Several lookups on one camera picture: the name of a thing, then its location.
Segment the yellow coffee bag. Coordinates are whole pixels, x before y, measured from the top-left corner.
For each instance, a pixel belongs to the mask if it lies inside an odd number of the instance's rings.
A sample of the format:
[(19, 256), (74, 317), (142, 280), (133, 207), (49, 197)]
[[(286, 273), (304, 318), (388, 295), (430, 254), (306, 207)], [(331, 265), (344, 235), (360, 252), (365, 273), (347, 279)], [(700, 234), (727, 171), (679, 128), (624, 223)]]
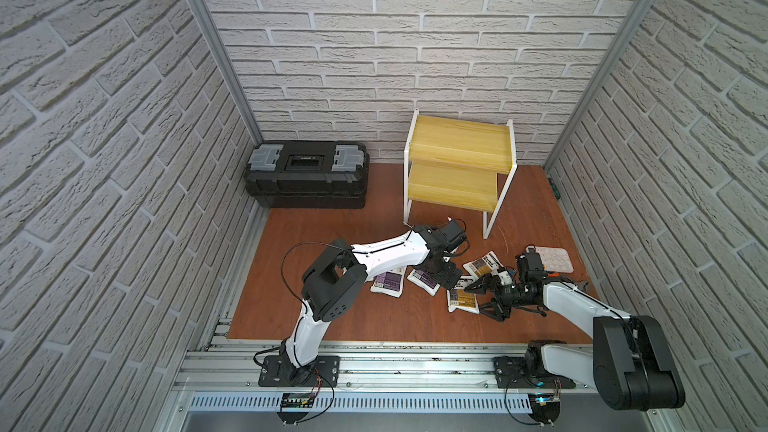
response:
[(461, 277), (453, 289), (447, 290), (448, 312), (464, 311), (470, 314), (479, 315), (479, 305), (477, 296), (467, 292), (465, 288), (472, 285), (475, 280), (472, 277)]
[(493, 251), (489, 251), (482, 257), (465, 263), (463, 268), (467, 275), (479, 279), (488, 274), (497, 275), (505, 269), (505, 266)]

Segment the yellow coffee bag bottom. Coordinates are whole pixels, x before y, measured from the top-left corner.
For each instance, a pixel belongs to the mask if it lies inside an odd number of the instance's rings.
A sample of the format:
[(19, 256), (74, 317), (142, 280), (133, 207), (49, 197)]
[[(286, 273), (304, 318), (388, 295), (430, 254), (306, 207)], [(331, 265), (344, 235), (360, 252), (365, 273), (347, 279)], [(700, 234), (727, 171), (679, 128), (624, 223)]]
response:
[(475, 280), (472, 277), (461, 277), (453, 289), (447, 290), (448, 312), (464, 311), (470, 314), (479, 315), (479, 305), (477, 296), (467, 292), (465, 288), (472, 285)]

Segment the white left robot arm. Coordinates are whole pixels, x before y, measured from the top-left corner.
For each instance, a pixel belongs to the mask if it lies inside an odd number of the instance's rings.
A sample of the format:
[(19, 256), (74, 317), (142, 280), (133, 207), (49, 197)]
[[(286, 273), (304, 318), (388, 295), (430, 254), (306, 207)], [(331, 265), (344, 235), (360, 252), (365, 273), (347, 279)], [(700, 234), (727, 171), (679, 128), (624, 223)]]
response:
[(280, 355), (297, 370), (310, 368), (330, 323), (349, 311), (366, 283), (385, 272), (412, 267), (440, 287), (453, 289), (462, 276), (453, 259), (467, 249), (465, 230), (455, 220), (441, 227), (415, 226), (375, 243), (352, 245), (337, 239), (326, 244), (302, 275), (301, 292), (294, 296), (301, 312)]

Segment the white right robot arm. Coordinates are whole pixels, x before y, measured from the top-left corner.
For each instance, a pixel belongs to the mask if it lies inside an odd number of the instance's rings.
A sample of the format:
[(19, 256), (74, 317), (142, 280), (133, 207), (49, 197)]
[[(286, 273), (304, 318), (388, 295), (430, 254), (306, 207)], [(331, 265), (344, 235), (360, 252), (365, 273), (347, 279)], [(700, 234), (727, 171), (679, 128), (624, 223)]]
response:
[(530, 342), (516, 372), (501, 367), (508, 382), (568, 379), (596, 390), (614, 410), (679, 409), (685, 404), (683, 381), (656, 319), (616, 309), (573, 283), (554, 279), (507, 283), (488, 274), (463, 290), (490, 293), (492, 299), (479, 311), (498, 322), (509, 319), (514, 309), (542, 316), (551, 312), (592, 339), (590, 351), (556, 340)]

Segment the purple coffee bag middle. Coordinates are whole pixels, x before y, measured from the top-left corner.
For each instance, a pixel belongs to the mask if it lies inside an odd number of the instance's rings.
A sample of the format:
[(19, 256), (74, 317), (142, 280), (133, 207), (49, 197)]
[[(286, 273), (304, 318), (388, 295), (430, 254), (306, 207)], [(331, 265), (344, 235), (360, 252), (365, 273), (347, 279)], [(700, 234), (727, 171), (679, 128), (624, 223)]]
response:
[(440, 289), (440, 285), (429, 274), (418, 269), (413, 269), (408, 274), (407, 279), (430, 296), (435, 296)]

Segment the purple coffee bag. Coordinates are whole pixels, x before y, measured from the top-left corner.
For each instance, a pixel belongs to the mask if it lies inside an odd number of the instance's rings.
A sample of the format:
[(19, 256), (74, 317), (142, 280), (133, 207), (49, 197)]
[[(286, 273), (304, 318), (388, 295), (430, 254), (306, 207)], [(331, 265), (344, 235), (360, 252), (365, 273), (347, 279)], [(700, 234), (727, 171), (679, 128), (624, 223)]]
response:
[(440, 285), (429, 274), (418, 269), (413, 269), (408, 274), (407, 279), (430, 296), (435, 296), (440, 289)]
[(372, 293), (400, 298), (403, 293), (403, 282), (406, 270), (407, 267), (403, 266), (378, 274), (373, 279), (370, 291)]

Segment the purple coffee bag left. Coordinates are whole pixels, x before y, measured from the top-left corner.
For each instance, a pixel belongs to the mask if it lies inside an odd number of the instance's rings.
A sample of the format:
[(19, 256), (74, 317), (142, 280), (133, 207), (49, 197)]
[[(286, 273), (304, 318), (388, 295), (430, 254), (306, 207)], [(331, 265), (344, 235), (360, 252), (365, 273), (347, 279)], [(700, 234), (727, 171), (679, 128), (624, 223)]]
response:
[(403, 266), (378, 274), (373, 279), (370, 291), (372, 293), (400, 298), (403, 293), (403, 282), (406, 270), (407, 267)]

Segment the white calculator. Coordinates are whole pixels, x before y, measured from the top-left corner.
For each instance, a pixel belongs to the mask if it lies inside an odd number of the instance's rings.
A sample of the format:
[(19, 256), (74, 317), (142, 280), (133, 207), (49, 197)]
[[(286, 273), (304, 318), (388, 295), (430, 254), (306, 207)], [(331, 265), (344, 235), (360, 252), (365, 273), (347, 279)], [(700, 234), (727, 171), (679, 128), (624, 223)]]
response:
[(540, 256), (543, 268), (546, 271), (561, 274), (574, 272), (573, 263), (566, 249), (537, 246), (536, 253)]

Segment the right controller board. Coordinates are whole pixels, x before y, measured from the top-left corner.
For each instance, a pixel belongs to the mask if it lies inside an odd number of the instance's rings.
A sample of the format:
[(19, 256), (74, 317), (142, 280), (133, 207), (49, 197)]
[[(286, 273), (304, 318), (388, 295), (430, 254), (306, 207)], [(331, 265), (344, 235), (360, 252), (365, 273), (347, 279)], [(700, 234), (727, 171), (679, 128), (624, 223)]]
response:
[(560, 416), (561, 400), (555, 395), (529, 395), (531, 412), (529, 417), (539, 426), (554, 426)]

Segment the controller board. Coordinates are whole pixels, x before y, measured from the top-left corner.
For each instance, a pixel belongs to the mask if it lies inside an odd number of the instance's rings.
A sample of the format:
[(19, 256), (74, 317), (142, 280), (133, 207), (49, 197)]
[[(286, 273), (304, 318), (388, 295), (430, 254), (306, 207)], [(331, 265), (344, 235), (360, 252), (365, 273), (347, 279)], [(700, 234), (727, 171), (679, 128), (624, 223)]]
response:
[(314, 410), (315, 392), (286, 392), (280, 399), (278, 417), (284, 425), (297, 425), (309, 418)]
[(561, 400), (555, 395), (529, 395), (531, 412), (529, 417), (539, 426), (554, 426), (560, 416)]

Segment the black plastic toolbox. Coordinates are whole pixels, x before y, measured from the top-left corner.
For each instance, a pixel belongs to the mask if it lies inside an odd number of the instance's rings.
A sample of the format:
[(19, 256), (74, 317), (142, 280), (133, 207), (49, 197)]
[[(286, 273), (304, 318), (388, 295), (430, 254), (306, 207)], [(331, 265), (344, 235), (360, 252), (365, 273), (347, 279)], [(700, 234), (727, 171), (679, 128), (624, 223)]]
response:
[(243, 178), (266, 208), (362, 209), (370, 157), (350, 141), (270, 141), (251, 153)]

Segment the left controller board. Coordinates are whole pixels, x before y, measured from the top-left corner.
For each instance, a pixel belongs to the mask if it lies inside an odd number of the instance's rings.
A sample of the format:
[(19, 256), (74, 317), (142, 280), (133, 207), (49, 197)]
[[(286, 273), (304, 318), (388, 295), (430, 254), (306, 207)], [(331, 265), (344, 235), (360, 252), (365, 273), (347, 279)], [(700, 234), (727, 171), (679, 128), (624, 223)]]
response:
[(309, 418), (314, 410), (315, 392), (286, 392), (280, 399), (278, 417), (284, 425), (297, 425)]

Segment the white frame wooden shelf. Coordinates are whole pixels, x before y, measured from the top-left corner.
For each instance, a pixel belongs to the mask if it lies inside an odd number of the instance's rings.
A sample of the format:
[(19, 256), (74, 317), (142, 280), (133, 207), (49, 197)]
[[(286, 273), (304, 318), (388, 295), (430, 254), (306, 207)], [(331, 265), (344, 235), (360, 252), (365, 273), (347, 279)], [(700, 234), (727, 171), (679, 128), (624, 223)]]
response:
[(403, 222), (414, 202), (479, 211), (487, 239), (517, 169), (513, 120), (493, 125), (414, 110), (403, 152)]

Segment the aluminium rail frame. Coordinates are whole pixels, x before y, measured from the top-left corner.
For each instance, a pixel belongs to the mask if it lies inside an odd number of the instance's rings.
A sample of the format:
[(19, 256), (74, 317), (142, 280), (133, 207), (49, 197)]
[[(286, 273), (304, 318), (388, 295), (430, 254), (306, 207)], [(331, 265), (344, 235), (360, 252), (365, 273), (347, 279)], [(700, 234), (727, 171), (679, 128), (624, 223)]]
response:
[[(498, 276), (507, 283), (520, 282), (517, 272), (504, 270)], [(278, 345), (261, 346), (254, 355), (259, 359), (280, 355), (281, 344), (294, 327)], [(503, 354), (499, 348), (481, 345), (450, 347), (429, 343), (355, 347), (331, 344), (324, 336), (318, 356), (340, 357), (335, 387), (323, 387), (322, 382), (309, 388), (260, 387), (261, 368), (254, 363), (253, 355), (241, 366), (244, 373), (241, 380), (222, 372), (213, 389), (206, 389), (192, 379), (181, 380), (183, 393), (177, 403), (183, 414), (197, 409), (241, 409), (250, 405), (277, 414), (283, 393), (315, 392), (314, 410), (299, 424), (328, 412), (379, 412), (386, 407), (400, 407), (407, 412), (451, 412), (486, 405), (497, 412), (529, 415), (529, 395), (546, 394), (560, 398), (568, 390), (497, 387), (493, 358), (524, 357), (527, 348)]]

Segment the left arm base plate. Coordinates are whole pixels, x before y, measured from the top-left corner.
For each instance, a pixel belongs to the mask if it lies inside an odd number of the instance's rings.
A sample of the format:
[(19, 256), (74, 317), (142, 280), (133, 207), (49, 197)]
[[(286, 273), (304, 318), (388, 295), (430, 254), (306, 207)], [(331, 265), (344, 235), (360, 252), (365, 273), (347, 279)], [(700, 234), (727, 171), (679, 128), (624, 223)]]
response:
[(335, 387), (338, 383), (340, 357), (318, 356), (309, 365), (297, 368), (283, 355), (269, 355), (254, 363), (261, 368), (260, 387), (313, 387), (322, 382), (323, 387)]

